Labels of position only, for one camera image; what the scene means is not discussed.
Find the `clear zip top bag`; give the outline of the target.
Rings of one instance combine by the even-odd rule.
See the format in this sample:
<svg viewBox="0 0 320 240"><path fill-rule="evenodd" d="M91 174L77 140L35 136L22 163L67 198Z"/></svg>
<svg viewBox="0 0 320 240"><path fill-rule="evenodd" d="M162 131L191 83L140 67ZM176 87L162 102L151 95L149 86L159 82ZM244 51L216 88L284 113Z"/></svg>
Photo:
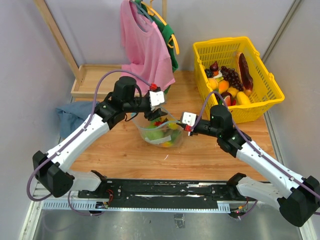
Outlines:
<svg viewBox="0 0 320 240"><path fill-rule="evenodd" d="M183 129L179 122L164 107L161 110L166 113L155 120L148 121L142 113L133 119L141 138L154 146L162 148L178 147L183 142Z"/></svg>

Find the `green yellow mango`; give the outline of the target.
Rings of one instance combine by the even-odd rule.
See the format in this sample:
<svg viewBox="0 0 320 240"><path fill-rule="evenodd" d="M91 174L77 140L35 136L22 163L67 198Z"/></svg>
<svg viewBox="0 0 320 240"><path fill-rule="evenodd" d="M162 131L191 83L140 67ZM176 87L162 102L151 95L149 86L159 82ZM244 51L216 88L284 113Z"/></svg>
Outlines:
<svg viewBox="0 0 320 240"><path fill-rule="evenodd" d="M173 144L172 141L166 141L164 143L161 143L160 146L163 147L163 148L171 148L171 147L174 146L174 144Z"/></svg>

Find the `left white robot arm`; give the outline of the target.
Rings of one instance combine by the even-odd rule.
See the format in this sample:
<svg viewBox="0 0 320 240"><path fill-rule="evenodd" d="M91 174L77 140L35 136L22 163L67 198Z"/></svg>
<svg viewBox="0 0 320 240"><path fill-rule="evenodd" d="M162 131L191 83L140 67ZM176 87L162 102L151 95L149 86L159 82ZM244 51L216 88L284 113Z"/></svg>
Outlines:
<svg viewBox="0 0 320 240"><path fill-rule="evenodd" d="M108 180L99 172L76 172L70 167L92 143L125 120L127 113L143 113L148 121L165 115L160 108L166 101L165 94L158 86L152 84L145 95L136 96L136 92L141 89L134 78L120 77L103 101L93 103L93 110L73 133L46 153L38 151L33 155L34 176L51 196L89 191L101 198L108 192Z"/></svg>

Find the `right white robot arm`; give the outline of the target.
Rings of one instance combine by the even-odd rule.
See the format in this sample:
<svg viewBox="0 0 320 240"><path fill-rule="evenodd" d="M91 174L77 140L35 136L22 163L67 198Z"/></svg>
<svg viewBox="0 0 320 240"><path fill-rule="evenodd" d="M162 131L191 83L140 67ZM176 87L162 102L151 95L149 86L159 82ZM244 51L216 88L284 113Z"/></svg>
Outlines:
<svg viewBox="0 0 320 240"><path fill-rule="evenodd" d="M193 134L215 137L226 153L247 163L268 183L237 173L226 188L227 196L238 200L242 196L272 206L292 225L302 227L320 208L320 182L313 176L304 177L282 165L261 149L235 124L224 105L210 109L208 120L195 113L181 115L183 129Z"/></svg>

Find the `yellow banana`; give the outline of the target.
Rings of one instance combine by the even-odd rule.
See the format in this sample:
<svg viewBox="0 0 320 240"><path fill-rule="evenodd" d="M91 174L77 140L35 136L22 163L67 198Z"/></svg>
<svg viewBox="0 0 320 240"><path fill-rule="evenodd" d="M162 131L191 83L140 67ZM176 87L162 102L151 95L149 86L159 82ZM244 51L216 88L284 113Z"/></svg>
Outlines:
<svg viewBox="0 0 320 240"><path fill-rule="evenodd" d="M169 129L171 129L171 130L177 130L177 129L180 127L180 126L177 125L177 123L174 122L174 121L170 121L170 122L168 122L166 125L167 125L167 127L168 127Z"/></svg>

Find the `green cabbage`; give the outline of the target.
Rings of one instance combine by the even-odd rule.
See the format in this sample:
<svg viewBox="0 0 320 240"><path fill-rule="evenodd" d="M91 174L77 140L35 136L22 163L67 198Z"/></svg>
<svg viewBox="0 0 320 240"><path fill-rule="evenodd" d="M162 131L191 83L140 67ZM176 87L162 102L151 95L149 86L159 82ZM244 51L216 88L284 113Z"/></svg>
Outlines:
<svg viewBox="0 0 320 240"><path fill-rule="evenodd" d="M162 139L164 137L164 133L160 129L149 129L144 132L144 136L148 140L153 141L153 140Z"/></svg>

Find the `red cherry bunch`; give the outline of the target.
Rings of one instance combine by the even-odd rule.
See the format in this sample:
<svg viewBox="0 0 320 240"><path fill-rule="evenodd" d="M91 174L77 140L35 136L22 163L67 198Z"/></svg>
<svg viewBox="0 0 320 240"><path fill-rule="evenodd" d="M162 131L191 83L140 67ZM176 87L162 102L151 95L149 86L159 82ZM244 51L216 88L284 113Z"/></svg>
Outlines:
<svg viewBox="0 0 320 240"><path fill-rule="evenodd" d="M165 119L158 118L158 119L156 119L156 120L154 121L153 125L154 125L155 127L159 127L160 125L166 123L167 121L168 121L167 118L165 118Z"/></svg>

